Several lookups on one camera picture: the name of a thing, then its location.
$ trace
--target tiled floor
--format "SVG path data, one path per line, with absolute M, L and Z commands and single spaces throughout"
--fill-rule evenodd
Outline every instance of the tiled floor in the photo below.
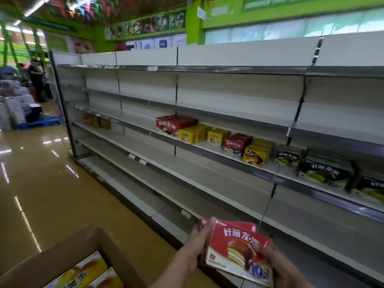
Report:
M 63 126 L 0 132 L 0 275 L 94 223 L 150 284 L 175 249 L 73 163 L 68 148 Z M 187 287 L 217 286 L 197 270 Z

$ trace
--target open cardboard box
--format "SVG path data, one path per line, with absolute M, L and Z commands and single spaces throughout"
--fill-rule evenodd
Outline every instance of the open cardboard box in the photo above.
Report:
M 114 268 L 126 288 L 146 287 L 105 230 L 89 225 L 13 267 L 0 278 L 0 288 L 42 288 L 95 251 L 99 251 L 107 265 Z

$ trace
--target hand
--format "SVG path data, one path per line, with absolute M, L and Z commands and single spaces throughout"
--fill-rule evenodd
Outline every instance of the hand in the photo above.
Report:
M 252 246 L 256 252 L 271 261 L 275 288 L 311 288 L 298 268 L 282 252 L 271 247 L 265 248 L 257 243 L 252 243 Z
M 188 273 L 192 273 L 197 267 L 197 257 L 204 249 L 204 244 L 210 237 L 216 218 L 212 217 L 199 231 L 195 225 L 185 245 L 177 252 L 176 259 L 182 264 L 187 264 Z

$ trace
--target shiny floor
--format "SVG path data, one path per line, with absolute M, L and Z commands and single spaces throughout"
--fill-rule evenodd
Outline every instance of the shiny floor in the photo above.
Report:
M 61 125 L 0 132 L 0 275 L 93 223 L 152 283 L 175 249 L 72 162 L 69 148 Z M 199 270 L 186 285 L 197 286 L 217 287 Z

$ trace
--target blue pallet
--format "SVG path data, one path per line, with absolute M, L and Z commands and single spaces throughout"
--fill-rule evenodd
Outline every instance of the blue pallet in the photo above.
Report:
M 61 121 L 59 117 L 55 116 L 55 117 L 40 118 L 36 122 L 27 122 L 27 123 L 18 124 L 17 128 L 21 130 L 25 130 L 35 126 L 48 127 L 48 126 L 53 126 L 57 124 L 61 124 Z

